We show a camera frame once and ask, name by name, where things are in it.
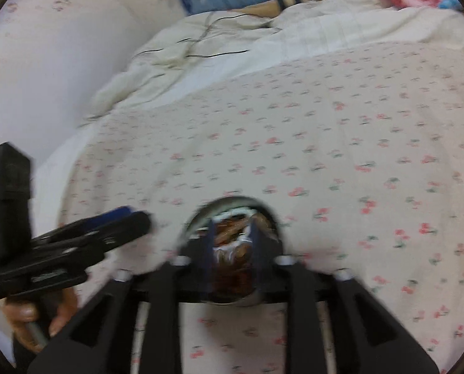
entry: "finger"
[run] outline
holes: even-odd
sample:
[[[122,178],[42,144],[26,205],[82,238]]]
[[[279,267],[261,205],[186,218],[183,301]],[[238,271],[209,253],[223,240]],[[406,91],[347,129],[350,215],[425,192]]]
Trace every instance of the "finger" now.
[[[78,310],[78,297],[76,296],[76,292],[74,292],[74,289],[71,288],[65,288],[62,290],[62,299],[63,299],[63,304],[72,311],[73,314],[76,313]]]
[[[26,323],[13,322],[11,323],[11,326],[17,341],[26,349],[33,353],[39,353],[42,350],[43,347],[36,343],[33,335],[28,331]]]
[[[33,322],[38,319],[36,306],[29,302],[6,301],[3,313],[10,322]]]
[[[52,320],[48,331],[55,336],[78,310],[78,298],[72,288],[63,291],[63,302],[57,307],[57,316]]]

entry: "bed sheet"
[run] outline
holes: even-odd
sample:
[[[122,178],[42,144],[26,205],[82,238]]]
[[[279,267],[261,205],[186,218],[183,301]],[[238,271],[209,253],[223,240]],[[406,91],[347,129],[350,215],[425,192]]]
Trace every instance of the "bed sheet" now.
[[[440,368],[463,352],[463,52],[396,42],[343,50],[100,123],[62,221],[128,204],[152,212],[158,229],[92,269],[83,299],[113,269],[143,272],[170,256],[198,206],[244,194],[274,209],[310,267],[352,268]],[[191,308],[184,372],[282,369],[282,307],[240,318]]]
[[[184,17],[170,0],[144,0],[150,13],[134,18],[138,1],[6,2],[0,10],[0,143],[14,142],[42,164],[76,132],[91,96],[126,67],[131,53]]]
[[[329,3],[317,3],[307,7],[299,5],[286,10],[285,15],[281,15],[274,23],[274,30],[277,32],[250,43],[248,52],[241,55],[206,58],[191,63],[188,67],[182,66],[183,71],[169,82],[168,88],[163,89],[165,92],[161,95],[156,94],[154,99],[136,97],[133,101],[117,102],[108,117],[130,107],[147,110],[164,106],[214,82],[265,69],[281,62],[316,56],[365,43],[366,40],[362,37],[361,22],[358,21],[360,17],[357,13],[381,9],[382,3],[378,0],[363,0],[363,2],[360,0],[359,6],[355,0],[325,1]],[[342,10],[343,4],[346,11],[350,8],[350,13],[349,15],[347,13],[346,17],[338,13],[338,10]],[[393,21],[383,21],[380,18],[377,23],[383,23],[384,26],[373,29],[374,37],[383,40],[412,40],[451,48],[464,48],[464,18],[462,16],[448,11],[434,10],[426,15],[422,12],[423,9],[412,10],[402,10],[403,13],[396,16]],[[379,15],[383,15],[382,11],[392,13],[392,15],[396,14],[393,9],[388,9],[381,10]],[[324,17],[330,15],[336,15],[336,20],[326,21],[327,18]],[[351,29],[347,26],[348,22],[352,26],[353,34],[346,32]],[[330,24],[330,33],[327,32],[327,24]],[[321,43],[321,35],[326,36],[325,44]],[[94,122],[80,130],[78,135],[57,151],[36,174],[33,214],[37,233],[48,231],[56,226],[61,205],[60,199],[70,180],[73,163],[98,134],[100,125],[101,122]]]
[[[396,10],[386,0],[323,0],[289,7],[274,19],[235,12],[203,13],[159,32],[135,54],[127,70],[92,99],[96,119],[115,107],[158,105],[161,94],[196,66],[225,56],[210,81],[265,69],[365,43],[408,41],[464,48],[464,16],[429,7]]]
[[[222,12],[213,14],[213,18],[236,15]],[[372,41],[416,41],[464,49],[464,17],[455,11],[397,11],[383,0],[323,0],[290,7],[274,21],[249,16],[240,17],[246,21],[242,23],[232,19],[208,34],[199,46],[192,47],[193,53],[212,57],[186,58],[189,46],[175,45],[180,45],[181,40],[198,39],[209,23],[208,17],[209,14],[200,14],[185,18],[138,49],[137,53],[157,50],[158,56],[137,56],[125,72],[106,84],[92,99],[89,119],[104,116],[109,110],[157,108],[212,83]],[[258,32],[258,26],[267,28]],[[246,52],[223,55],[242,50]],[[140,74],[160,76],[133,83]],[[56,227],[60,199],[74,159],[95,135],[96,128],[96,122],[87,122],[37,170],[33,200],[37,234]]]

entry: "black handheld device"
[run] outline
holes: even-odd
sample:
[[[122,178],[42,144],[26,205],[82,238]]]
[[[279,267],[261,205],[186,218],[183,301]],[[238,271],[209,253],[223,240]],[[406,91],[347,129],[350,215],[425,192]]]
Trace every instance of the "black handheld device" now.
[[[57,292],[85,282],[87,267],[102,261],[109,250],[148,233],[151,221],[143,211],[120,207],[33,238],[30,199],[31,161],[9,143],[3,143],[0,145],[0,299],[35,302],[40,312],[38,324],[47,337],[48,324],[60,302]]]
[[[37,356],[28,374],[129,374],[140,302],[151,306],[138,372],[184,372],[179,304],[212,301],[208,272],[217,228],[210,222],[208,234],[189,239],[178,256],[155,271],[139,276],[117,271]],[[287,304],[285,374],[328,372],[320,301],[330,313],[338,373],[438,374],[425,350],[350,270],[333,275],[308,270],[283,254],[282,243],[258,221],[250,225],[248,237],[258,302]]]

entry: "black cable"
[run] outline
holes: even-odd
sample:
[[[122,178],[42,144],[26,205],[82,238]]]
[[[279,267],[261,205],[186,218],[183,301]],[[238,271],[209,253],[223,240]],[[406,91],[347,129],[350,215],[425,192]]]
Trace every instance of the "black cable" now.
[[[78,236],[72,239],[59,240],[58,242],[46,243],[44,245],[38,245],[33,247],[36,251],[49,251],[57,249],[67,249],[71,247],[79,247],[87,244],[91,240],[88,235]]]
[[[187,49],[187,52],[190,52],[190,50],[194,47],[195,44],[203,41],[203,39],[205,38],[205,36],[209,33],[209,31],[213,28],[213,25],[216,24],[218,21],[221,21],[223,19],[235,19],[235,18],[239,18],[239,17],[243,17],[245,15],[250,15],[250,16],[253,16],[253,17],[259,17],[258,15],[254,15],[254,14],[239,14],[239,15],[236,15],[234,17],[220,17],[220,18],[217,18],[215,19],[213,22],[211,22],[209,24],[209,21],[211,19],[211,16],[214,14],[214,11],[210,12],[208,17],[206,18],[206,21],[204,23],[204,26],[206,27],[206,29],[204,30],[204,32],[201,34],[201,36],[199,36],[199,38],[197,39],[192,39],[192,38],[184,38],[184,39],[181,39],[180,41],[178,42],[175,42],[175,43],[180,43],[180,42],[189,42],[189,41],[192,41],[193,43],[188,47]],[[143,52],[138,52],[132,59],[134,59],[135,57],[143,54],[143,53],[152,53],[152,52],[160,52],[164,50],[163,49],[153,49],[153,50],[148,50],[148,51],[143,51]],[[244,50],[244,51],[238,51],[238,52],[224,52],[224,53],[217,53],[216,55],[210,55],[210,56],[205,56],[205,55],[186,55],[185,57],[186,58],[212,58],[212,57],[215,57],[215,56],[222,56],[222,55],[230,55],[230,54],[235,54],[235,53],[244,53],[244,52],[248,52],[249,50]]]
[[[244,52],[249,52],[249,49],[246,49],[245,51],[217,53],[216,55],[210,55],[210,56],[204,56],[204,55],[187,55],[187,56],[185,56],[185,57],[187,57],[187,58],[214,58],[215,56],[232,55],[232,54],[234,54],[234,53],[244,53]]]

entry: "white screw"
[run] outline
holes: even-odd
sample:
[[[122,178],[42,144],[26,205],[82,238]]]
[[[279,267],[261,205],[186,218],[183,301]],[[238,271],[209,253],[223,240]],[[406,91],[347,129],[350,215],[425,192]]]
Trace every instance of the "white screw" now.
[[[190,257],[187,256],[175,256],[171,259],[171,265],[175,267],[188,266],[190,264]]]
[[[126,281],[130,281],[133,277],[133,274],[129,270],[116,270],[114,274],[112,275],[113,280],[115,281],[121,281],[122,283],[125,283]]]
[[[351,269],[339,269],[334,272],[334,278],[338,281],[348,281],[355,278]]]
[[[289,254],[283,254],[282,256],[277,256],[275,258],[275,263],[277,263],[279,266],[292,266],[296,263],[296,259],[294,256]]]

